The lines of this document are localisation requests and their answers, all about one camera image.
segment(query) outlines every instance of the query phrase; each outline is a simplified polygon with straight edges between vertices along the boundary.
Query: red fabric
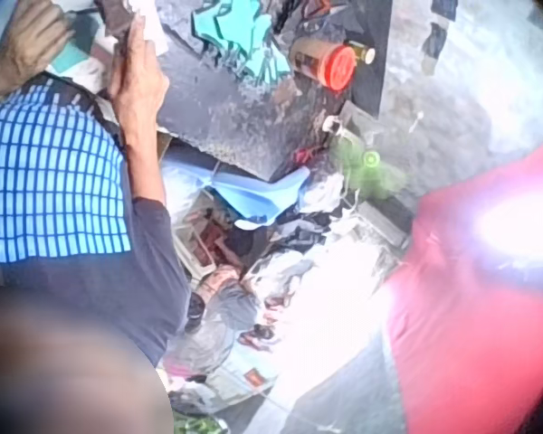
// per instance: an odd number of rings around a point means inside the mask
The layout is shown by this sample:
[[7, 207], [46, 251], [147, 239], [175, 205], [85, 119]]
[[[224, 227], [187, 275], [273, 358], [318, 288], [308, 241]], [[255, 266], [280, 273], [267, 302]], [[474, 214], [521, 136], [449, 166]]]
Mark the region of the red fabric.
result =
[[543, 291], [478, 267], [475, 218], [543, 191], [543, 147], [427, 195], [406, 264], [386, 282], [388, 332], [409, 434], [514, 432], [543, 392]]

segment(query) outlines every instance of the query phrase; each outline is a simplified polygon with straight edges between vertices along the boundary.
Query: man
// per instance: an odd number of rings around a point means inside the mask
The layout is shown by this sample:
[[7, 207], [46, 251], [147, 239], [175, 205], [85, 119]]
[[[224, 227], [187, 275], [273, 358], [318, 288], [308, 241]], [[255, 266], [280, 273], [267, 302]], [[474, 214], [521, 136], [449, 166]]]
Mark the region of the man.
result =
[[169, 83], [144, 26], [134, 20], [113, 65], [119, 147], [88, 97], [35, 78], [71, 38], [61, 9], [18, 2], [0, 43], [0, 287], [93, 314], [157, 365], [189, 289], [157, 161]]
[[173, 433], [145, 356], [68, 307], [0, 291], [0, 434], [113, 432]]

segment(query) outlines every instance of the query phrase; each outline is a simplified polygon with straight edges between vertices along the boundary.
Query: bright light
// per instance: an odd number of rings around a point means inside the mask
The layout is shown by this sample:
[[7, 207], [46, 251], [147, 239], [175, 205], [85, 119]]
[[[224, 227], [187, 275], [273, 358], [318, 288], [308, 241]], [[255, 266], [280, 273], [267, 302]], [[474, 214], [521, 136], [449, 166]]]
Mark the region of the bright light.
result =
[[479, 234], [494, 249], [524, 262], [543, 262], [543, 193], [523, 195], [484, 214]]

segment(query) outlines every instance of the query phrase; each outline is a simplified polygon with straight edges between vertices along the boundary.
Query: blue fabric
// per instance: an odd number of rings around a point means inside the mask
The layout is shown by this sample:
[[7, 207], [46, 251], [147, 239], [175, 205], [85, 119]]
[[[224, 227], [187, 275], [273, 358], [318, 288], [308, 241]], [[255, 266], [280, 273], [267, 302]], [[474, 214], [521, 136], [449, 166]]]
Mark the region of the blue fabric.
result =
[[47, 102], [51, 85], [0, 103], [0, 263], [131, 249], [123, 157], [92, 114]]

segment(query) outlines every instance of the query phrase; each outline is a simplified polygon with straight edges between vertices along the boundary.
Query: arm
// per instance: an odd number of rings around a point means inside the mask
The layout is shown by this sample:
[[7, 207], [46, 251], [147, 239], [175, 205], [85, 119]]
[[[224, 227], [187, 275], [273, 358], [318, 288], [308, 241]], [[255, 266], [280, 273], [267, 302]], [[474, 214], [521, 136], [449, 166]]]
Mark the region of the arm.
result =
[[145, 42], [145, 20], [131, 25], [127, 57], [115, 57], [109, 94], [119, 120], [133, 198], [166, 204], [157, 159], [157, 113], [169, 87], [161, 72], [155, 44]]
[[51, 0], [19, 0], [0, 42], [0, 99], [43, 72], [71, 37]]

